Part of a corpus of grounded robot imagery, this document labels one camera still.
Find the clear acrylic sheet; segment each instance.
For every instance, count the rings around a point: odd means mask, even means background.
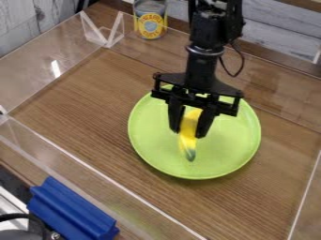
[[[157,40],[145,40],[134,29],[134,21],[137,19],[131,15],[117,11],[106,19],[98,19],[95,14],[89,16],[82,12],[4,57],[0,61],[0,105],[3,112],[10,113],[20,104],[31,100],[31,97],[87,59],[101,47],[110,48],[146,65],[158,68],[160,71],[185,71],[188,53],[184,46],[190,42],[189,35],[165,26],[166,35],[164,37]],[[249,74],[252,74],[251,68],[245,69],[245,79]],[[226,78],[222,69],[220,69],[218,75]],[[275,80],[275,85],[279,86],[277,90],[273,95],[267,95],[267,98],[261,101],[256,100],[255,95],[261,94],[261,90],[256,92],[256,88],[260,84],[265,86],[264,82],[248,82],[247,80],[233,82],[230,79],[225,79],[225,81],[244,90],[251,89],[248,101],[252,105],[320,131],[317,117],[316,123],[301,119],[305,105],[300,105],[297,102],[297,95],[300,94],[304,94],[300,97],[307,98],[308,103],[317,98],[315,93],[321,89],[319,81],[305,80],[304,76],[303,82],[293,80],[292,84],[303,84],[303,93],[297,93],[289,90],[281,81]],[[277,110],[272,107],[271,102],[276,102]],[[311,113],[319,113],[315,106],[312,106]],[[201,232],[196,232],[185,226],[95,170],[82,159],[70,154],[8,115],[3,115],[0,118],[0,134],[0,142],[6,146],[3,149],[16,152],[24,160],[28,160],[39,169],[58,178],[118,219],[119,224],[129,229],[129,233],[144,239],[206,239]],[[2,159],[10,156],[7,151],[2,152]],[[67,178],[66,176],[71,175],[65,174],[65,169],[59,164],[61,161],[67,161],[75,172],[79,171],[83,175],[73,174],[73,177]],[[311,231],[311,224],[303,216],[307,211],[311,211],[305,203],[321,197],[321,193],[317,192],[319,187],[313,187],[317,183],[320,184],[319,170],[320,164],[316,165],[307,194],[303,194],[303,204],[295,219],[289,239],[301,239],[297,238],[299,234]],[[105,191],[93,192],[90,189],[82,189],[79,186],[89,181],[101,184]],[[320,221],[321,216],[319,214],[316,215],[316,224]]]

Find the wooden table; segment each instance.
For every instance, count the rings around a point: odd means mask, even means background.
[[[102,4],[89,13],[101,23],[107,14],[115,15]],[[66,30],[67,24],[42,40]],[[176,71],[166,62],[185,60],[184,53],[174,54],[173,38],[165,37],[162,44],[152,42],[157,52],[148,51],[140,61],[131,58],[144,51],[135,38],[122,41],[114,51],[99,50],[11,115],[209,239],[287,239],[321,149],[321,82],[251,55],[238,79],[220,68],[220,78],[247,92],[256,106],[261,147],[251,164],[233,174],[208,181],[177,179],[140,158],[127,133],[131,109],[152,90],[153,73],[160,68]],[[42,41],[33,44],[27,48],[41,47]],[[121,54],[125,48],[131,57]],[[149,53],[158,58],[170,54],[173,59],[153,67],[157,63]],[[233,66],[238,64],[232,51],[225,57]],[[0,146],[3,164],[39,185],[47,174]],[[77,179],[85,192],[99,195],[101,203],[109,202],[98,178],[89,179],[62,158],[39,156],[69,179]],[[123,229],[119,238],[133,239],[130,232]]]

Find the white surface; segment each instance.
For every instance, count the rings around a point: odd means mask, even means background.
[[[16,199],[16,197],[0,187],[0,215],[11,213],[28,213],[27,206],[23,202]],[[0,231],[8,229],[28,229],[30,221],[27,219],[16,219],[12,221],[6,221],[0,223]]]

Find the yellow label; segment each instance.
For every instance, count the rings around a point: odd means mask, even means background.
[[[164,34],[165,20],[157,13],[148,13],[138,19],[138,30],[146,39],[160,38]]]

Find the banana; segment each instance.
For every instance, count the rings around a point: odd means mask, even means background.
[[[196,129],[201,112],[202,112],[201,109],[194,109],[190,112],[188,112],[181,123],[178,144],[180,149],[189,161],[194,161],[196,159],[196,144],[197,144]]]

